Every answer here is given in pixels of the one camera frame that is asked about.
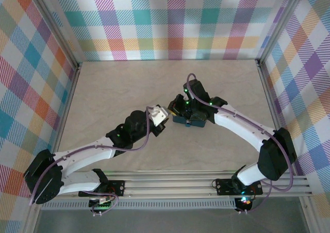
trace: black bracket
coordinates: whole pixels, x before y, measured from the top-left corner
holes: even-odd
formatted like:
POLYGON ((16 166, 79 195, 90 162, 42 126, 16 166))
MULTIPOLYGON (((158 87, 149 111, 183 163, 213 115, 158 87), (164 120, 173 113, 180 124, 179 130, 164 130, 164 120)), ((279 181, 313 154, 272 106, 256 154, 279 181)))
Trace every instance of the black bracket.
POLYGON ((240 193, 232 185, 232 179, 215 179, 212 186, 217 190, 217 195, 262 195, 261 182, 256 181, 246 186, 240 193))

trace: plaid fabric backdrop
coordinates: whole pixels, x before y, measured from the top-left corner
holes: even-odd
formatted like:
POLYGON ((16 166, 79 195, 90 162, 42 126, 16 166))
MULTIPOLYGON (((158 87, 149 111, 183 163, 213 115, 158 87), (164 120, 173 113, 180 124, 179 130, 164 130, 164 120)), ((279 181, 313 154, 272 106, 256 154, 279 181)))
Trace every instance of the plaid fabric backdrop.
POLYGON ((264 67, 300 172, 330 228, 330 0, 301 0, 264 67))
POLYGON ((77 58, 98 61, 256 58, 283 0, 45 1, 77 58))
POLYGON ((23 173, 52 148, 74 69, 32 0, 0 0, 0 232, 17 232, 23 173))

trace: cable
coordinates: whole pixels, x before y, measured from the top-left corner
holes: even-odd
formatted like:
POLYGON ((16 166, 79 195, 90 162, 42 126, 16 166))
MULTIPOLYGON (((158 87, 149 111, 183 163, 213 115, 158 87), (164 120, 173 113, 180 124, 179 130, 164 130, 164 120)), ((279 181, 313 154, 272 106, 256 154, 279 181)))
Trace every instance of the cable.
POLYGON ((57 159, 55 162, 53 162, 51 165, 49 165, 45 170, 44 172, 42 172, 42 174, 40 175, 34 189, 33 189, 33 192, 32 192, 32 195, 31 195, 31 200, 30 200, 30 203, 29 205, 31 206, 35 200, 35 196, 36 196, 36 193, 37 193, 37 189, 40 185, 40 182, 42 180, 42 178, 46 175, 46 173, 52 168, 54 167, 57 163, 59 163, 60 161, 64 161, 65 158, 68 158, 68 157, 71 157, 72 155, 76 154, 76 153, 79 153, 79 152, 82 152, 82 151, 85 151, 87 149, 97 149, 97 148, 108 148, 108 149, 116 149, 118 151, 122 151, 122 152, 134 152, 134 151, 139 151, 141 149, 143 149, 146 144, 148 143, 148 140, 149 140, 149 134, 150 134, 150 121, 148 120, 149 119, 149 109, 153 109, 152 107, 146 107, 145 108, 145 115, 146 115, 146 137, 145 137, 145 140, 144 140, 144 143, 142 144, 142 146, 140 146, 139 148, 136 148, 136 149, 123 149, 123 148, 117 148, 117 147, 113 147, 113 146, 108 146, 108 145, 89 145, 89 146, 85 146, 85 147, 82 147, 82 148, 79 148, 71 153, 68 153, 64 156, 62 156, 61 158, 57 159))
POLYGON ((290 182, 289 182, 289 185, 288 185, 288 187, 286 187, 286 188, 284 188, 284 189, 281 189, 281 188, 278 188, 278 187, 273 186, 272 183, 269 184, 269 183, 264 182, 263 180, 262 180, 261 182, 262 182, 263 184, 265 184, 265 185, 271 186, 271 188, 273 188, 273 189, 275 189, 275 190, 277 190, 277 191, 279 191, 279 192, 287 192, 287 191, 289 191, 289 190, 292 188, 292 185, 293 185, 293 169, 292 169, 292 167, 291 167, 291 163, 290 163, 289 157, 288 157, 288 155, 286 154, 286 152, 285 152, 283 146, 279 143, 279 141, 278 141, 273 135, 271 135, 269 132, 267 132, 265 129, 263 129, 263 128, 260 127, 259 125, 255 124, 254 122, 250 121, 249 119, 247 119, 247 118, 245 118, 245 117, 243 117, 243 116, 241 116, 241 115, 239 115, 239 114, 236 114, 236 113, 234 113, 234 112, 232 112, 232 111, 230 111, 230 110, 228 110, 228 109, 221 108, 221 107, 216 106, 216 105, 210 105, 209 103, 207 103, 207 102, 201 100, 200 98, 198 98, 198 97, 192 92, 192 90, 191 90, 191 88, 190 88, 190 85, 189 85, 189 78, 190 78, 190 76, 193 76, 194 79, 197 79, 197 78, 196 78, 196 75, 193 74, 193 73, 190 73, 190 74, 188 75, 188 77, 187 77, 187 88, 188 88, 188 90, 189 90, 189 93, 194 97, 194 99, 196 99, 197 101, 199 101, 200 103, 202 103, 202 104, 204 104, 204 105, 207 105, 207 106, 210 106, 210 107, 216 108, 216 109, 218 109, 218 110, 220 110, 220 111, 226 112, 226 113, 228 113, 228 114, 230 114, 230 115, 233 115, 233 116, 235 116, 235 117, 237 117, 237 118, 243 120, 244 122, 248 123, 249 125, 252 125, 253 127, 257 128, 259 131, 265 133, 269 138, 271 138, 271 139, 276 143, 276 145, 277 145, 277 146, 279 147, 279 149, 281 150, 281 152, 282 152, 282 154, 283 154, 283 156, 284 156, 284 158, 285 158, 285 161, 286 161, 286 163, 287 163, 288 169, 289 169, 289 173, 290 173, 290 182))
POLYGON ((95 192, 90 192, 90 191, 83 191, 84 193, 88 193, 88 194, 94 194, 94 195, 103 195, 103 196, 112 196, 112 197, 115 197, 116 198, 116 201, 113 205, 111 205, 111 207, 103 212, 99 212, 99 213, 96 213, 94 211, 94 208, 97 206, 97 205, 94 205, 92 206, 92 212, 93 212, 93 217, 95 215, 100 215, 102 216, 103 214, 107 213, 108 211, 112 210, 117 204, 118 204, 118 201, 119 201, 119 197, 118 195, 116 195, 115 193, 95 193, 95 192))

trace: beige floor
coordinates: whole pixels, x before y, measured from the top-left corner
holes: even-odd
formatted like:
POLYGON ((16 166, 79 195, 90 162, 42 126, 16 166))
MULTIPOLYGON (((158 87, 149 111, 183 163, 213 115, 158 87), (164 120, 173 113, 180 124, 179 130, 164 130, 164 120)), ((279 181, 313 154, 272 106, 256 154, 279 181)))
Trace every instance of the beige floor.
MULTIPOLYGON (((211 97, 227 100, 237 110, 273 126, 254 61, 108 61, 85 62, 64 129, 60 151, 104 136, 133 110, 167 107, 194 72, 211 97)), ((142 144, 140 140, 134 147, 142 144)), ((207 122, 185 127, 170 119, 147 147, 103 160, 90 168, 104 171, 236 170, 257 160, 258 153, 229 130, 207 122)))

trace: purple cable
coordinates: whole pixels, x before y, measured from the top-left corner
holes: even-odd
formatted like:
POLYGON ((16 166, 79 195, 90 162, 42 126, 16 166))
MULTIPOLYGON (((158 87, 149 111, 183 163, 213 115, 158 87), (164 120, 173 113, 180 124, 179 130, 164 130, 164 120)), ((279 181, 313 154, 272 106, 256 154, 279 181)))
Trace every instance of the purple cable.
POLYGON ((100 212, 99 214, 96 214, 96 212, 94 211, 94 208, 96 207, 96 205, 95 206, 92 206, 93 216, 95 216, 95 215, 102 216, 103 214, 105 214, 108 211, 112 210, 118 204, 118 201, 119 201, 119 197, 115 193, 95 193, 95 192, 89 192, 89 191, 83 191, 83 192, 84 193, 89 193, 89 194, 94 194, 94 195, 113 196, 113 197, 116 198, 115 203, 109 209, 105 210, 104 212, 100 212))
POLYGON ((270 186, 270 188, 273 188, 273 189, 275 189, 275 190, 277 190, 277 191, 280 191, 280 192, 287 192, 287 191, 289 191, 289 190, 292 188, 292 185, 293 185, 293 169, 292 169, 292 167, 291 167, 291 163, 290 163, 290 160, 289 160, 288 155, 286 154, 286 152, 285 152, 283 146, 278 142, 278 140, 277 140, 276 138, 274 138, 274 136, 271 135, 269 132, 267 132, 265 129, 263 129, 262 127, 258 126, 257 124, 255 124, 254 122, 250 121, 249 119, 247 119, 247 118, 245 118, 245 117, 243 117, 243 116, 241 116, 241 115, 239 115, 239 114, 236 114, 236 113, 234 113, 234 112, 232 112, 232 111, 230 111, 230 110, 228 110, 228 109, 221 108, 221 107, 216 106, 216 105, 210 105, 209 103, 207 103, 207 102, 205 102, 205 101, 199 99, 199 98, 198 98, 198 97, 197 97, 197 96, 191 91, 191 88, 190 88, 190 85, 189 85, 189 78, 190 78, 190 76, 193 76, 194 79, 197 79, 197 78, 196 78, 196 75, 193 74, 193 73, 190 73, 190 74, 188 75, 188 77, 187 77, 187 88, 188 88, 188 90, 189 90, 189 93, 190 93, 190 94, 191 94, 191 95, 192 95, 197 101, 199 101, 200 103, 202 103, 202 104, 204 104, 204 105, 211 106, 211 107, 216 108, 216 109, 218 109, 218 110, 220 110, 220 111, 223 111, 223 112, 229 113, 229 114, 231 114, 231 115, 234 115, 235 117, 237 117, 237 118, 243 120, 244 122, 248 123, 249 125, 251 125, 251 126, 257 128, 257 129, 260 130, 261 132, 264 132, 268 137, 270 137, 270 138, 271 138, 271 139, 277 144, 277 146, 279 147, 279 149, 281 150, 281 152, 282 152, 282 154, 283 154, 283 156, 284 156, 284 158, 285 158, 285 161, 286 161, 286 163, 287 163, 287 166, 288 166, 288 169, 289 169, 289 172, 290 172, 290 183, 289 183, 289 186, 286 187, 286 188, 281 189, 281 188, 278 188, 278 187, 273 186, 273 185, 272 185, 272 182, 271 182, 270 184, 264 182, 263 180, 262 180, 261 182, 264 183, 265 185, 270 186))
POLYGON ((145 140, 144 140, 144 143, 142 144, 141 147, 139 148, 136 148, 136 149, 123 149, 123 148, 117 148, 117 147, 113 147, 113 146, 108 146, 108 145, 89 145, 89 146, 85 146, 85 147, 82 147, 82 148, 79 148, 79 149, 76 149, 75 151, 71 152, 71 153, 68 153, 64 156, 62 156, 61 158, 57 159, 55 162, 53 162, 51 165, 49 165, 45 170, 44 172, 42 172, 42 174, 40 175, 36 185, 35 185, 35 188, 33 189, 32 191, 32 195, 31 195, 31 200, 30 200, 30 203, 29 205, 31 206, 35 200, 35 196, 36 196, 36 193, 37 193, 37 189, 40 185, 40 182, 42 180, 42 178, 45 176, 45 174, 53 167, 55 166, 57 163, 59 163, 60 161, 63 161, 64 160, 64 157, 67 158, 67 157, 70 157, 78 152, 82 152, 82 151, 85 151, 87 149, 93 149, 93 148, 108 148, 108 149, 116 149, 118 151, 122 151, 122 152, 134 152, 134 151, 139 151, 141 149, 143 149, 146 144, 148 143, 148 140, 149 140, 149 134, 150 134, 150 121, 148 120, 149 119, 149 109, 152 109, 152 107, 146 107, 145 109, 145 114, 146 114, 146 137, 145 137, 145 140))

